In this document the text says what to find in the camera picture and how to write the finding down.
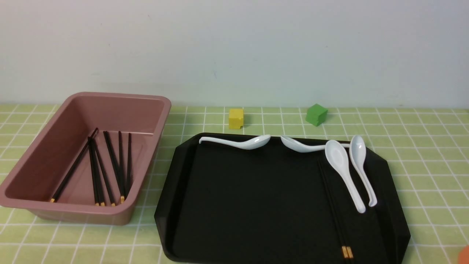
white spoon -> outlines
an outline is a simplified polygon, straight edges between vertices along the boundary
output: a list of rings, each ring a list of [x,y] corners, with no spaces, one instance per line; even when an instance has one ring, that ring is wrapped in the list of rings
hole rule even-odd
[[[199,139],[199,144],[202,143],[202,141],[210,141],[210,142],[215,142],[215,143],[219,143],[223,145],[232,146],[235,148],[251,150],[251,149],[260,148],[264,146],[265,144],[267,144],[267,142],[269,142],[269,140],[270,140],[270,135],[258,136],[258,137],[252,138],[244,142],[222,140],[222,139],[212,138],[212,137],[201,137]]]
[[[366,157],[366,147],[363,138],[359,135],[355,135],[350,142],[350,149],[348,150],[350,155],[350,160],[352,161],[352,165],[355,168],[356,172],[360,178],[362,178],[363,185],[365,185],[365,189],[368,192],[368,197],[370,202],[368,205],[370,207],[375,206],[378,203],[378,199],[376,198],[375,191],[366,177],[365,170],[363,169],[363,164],[365,164],[365,157]]]
[[[345,148],[335,140],[329,140],[325,144],[325,157],[330,165],[340,174],[342,180],[347,186],[348,192],[352,197],[353,203],[355,204],[356,210],[359,213],[366,211],[365,205],[363,204],[360,194],[356,190],[355,184],[350,176],[348,170],[348,156]]]
[[[307,153],[307,152],[313,152],[313,151],[319,151],[319,150],[325,150],[325,145],[319,145],[319,146],[308,146],[304,145],[303,143],[294,140],[293,138],[289,138],[286,136],[280,136],[280,140],[282,143],[289,149],[292,149],[296,152],[300,153]],[[349,148],[350,144],[341,144],[342,146]]]

green checkered tablecloth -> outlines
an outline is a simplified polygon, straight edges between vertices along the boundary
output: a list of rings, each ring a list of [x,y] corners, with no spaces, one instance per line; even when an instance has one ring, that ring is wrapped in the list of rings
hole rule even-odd
[[[0,181],[57,105],[0,105]],[[232,107],[172,107],[155,162],[126,226],[83,225],[0,207],[3,264],[172,263],[153,220],[174,148],[200,132],[288,135],[365,143],[388,160],[412,239],[405,264],[457,263],[469,243],[469,110],[331,108],[326,122],[304,121],[306,108],[244,108],[245,126],[228,128]]]

black chopstick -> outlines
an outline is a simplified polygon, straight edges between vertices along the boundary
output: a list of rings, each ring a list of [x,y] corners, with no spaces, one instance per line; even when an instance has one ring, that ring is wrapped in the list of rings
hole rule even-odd
[[[93,131],[93,134],[91,134],[91,137],[94,137],[94,134],[97,131],[98,131],[98,128],[95,128],[95,130]],[[78,167],[78,164],[82,160],[87,146],[88,146],[88,141],[83,146],[82,151],[80,151],[80,154],[78,154],[78,156],[76,157],[75,161],[73,162],[72,166],[70,167],[67,174],[63,178],[62,182],[60,183],[59,187],[55,191],[54,195],[52,195],[52,198],[51,198],[50,202],[56,202],[59,199],[60,195],[63,192],[63,189],[65,188],[67,183],[70,181],[70,178],[72,177],[73,173],[75,172],[76,168]]]
[[[96,156],[98,157],[98,163],[99,166],[101,167],[101,173],[103,174],[103,179],[104,179],[104,184],[106,185],[106,190],[107,190],[107,195],[109,196],[109,201],[111,202],[111,206],[116,206],[115,200],[114,200],[114,194],[111,188],[111,185],[109,184],[109,178],[107,177],[106,170],[104,168],[104,163],[103,159],[101,158],[101,154],[98,149],[98,145],[96,144],[96,141],[93,140],[92,142],[93,148],[96,152]]]
[[[122,183],[122,190],[124,192],[124,196],[127,197],[127,192],[125,188],[125,179],[124,179],[124,148],[122,146],[122,132],[119,131],[119,172],[121,183]]]
[[[129,133],[129,144],[127,145],[127,183],[125,197],[129,194],[132,187],[132,134]]]
[[[121,183],[120,169],[119,169],[119,165],[117,163],[116,154],[114,152],[114,148],[113,148],[113,145],[112,145],[112,142],[111,142],[111,137],[109,136],[109,132],[104,131],[103,134],[104,134],[104,139],[106,140],[107,150],[109,151],[109,156],[111,158],[111,163],[113,165],[114,174],[115,174],[115,177],[116,177],[116,180],[117,180],[117,186],[119,187],[119,192],[121,193],[121,203],[123,203],[124,200],[125,200],[125,196],[124,196],[125,194],[124,194],[124,190],[122,188],[123,186],[122,186],[122,183]]]
[[[326,195],[327,195],[327,200],[329,202],[329,207],[331,208],[331,213],[332,213],[332,218],[334,219],[335,229],[336,229],[337,235],[339,237],[339,243],[342,245],[342,247],[341,247],[342,255],[343,255],[346,263],[354,263],[354,257],[353,257],[352,249],[347,244],[348,240],[346,240],[345,233],[343,231],[343,223],[342,223],[341,219],[339,219],[337,217],[337,211],[336,211],[335,205],[334,205],[335,204],[335,199],[334,199],[333,195],[331,194],[331,191],[328,187],[327,177],[325,176],[324,169],[323,169],[323,166],[322,166],[322,163],[321,163],[320,160],[318,160],[318,168],[319,168],[319,174],[321,174],[322,181],[323,181],[323,184],[324,184],[324,189],[325,189],[325,192],[326,192]]]
[[[99,205],[106,206],[106,204],[104,202],[103,183],[101,182],[101,174],[99,173],[98,160],[96,159],[96,148],[95,148],[95,146],[96,146],[96,142],[94,141],[94,139],[91,139],[90,149],[93,153],[93,164],[92,164],[91,168],[94,171],[94,178],[95,178],[95,181],[96,181],[96,188],[98,190],[98,201],[99,201]]]
[[[99,206],[99,194],[98,194],[98,184],[96,182],[96,170],[95,163],[93,159],[93,145],[91,144],[91,137],[88,137],[88,152],[90,153],[90,164],[91,164],[91,179],[93,180],[93,193],[94,193],[94,205]]]

serving tray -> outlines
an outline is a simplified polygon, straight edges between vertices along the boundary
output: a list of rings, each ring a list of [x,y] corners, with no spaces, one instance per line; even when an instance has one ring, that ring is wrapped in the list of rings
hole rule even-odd
[[[371,150],[365,171],[378,204],[360,214],[324,151],[297,153],[278,137],[242,150],[199,144],[202,136],[255,137],[201,133],[176,148],[155,212],[168,258],[207,264],[402,262],[409,229],[387,162]],[[367,204],[351,165],[350,172]],[[342,246],[351,249],[353,258],[344,257]]]

wooden block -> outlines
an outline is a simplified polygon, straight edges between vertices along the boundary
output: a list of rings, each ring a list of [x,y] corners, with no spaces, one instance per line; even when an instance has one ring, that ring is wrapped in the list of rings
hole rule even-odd
[[[243,109],[230,109],[228,117],[229,129],[241,129],[244,125],[244,111]]]

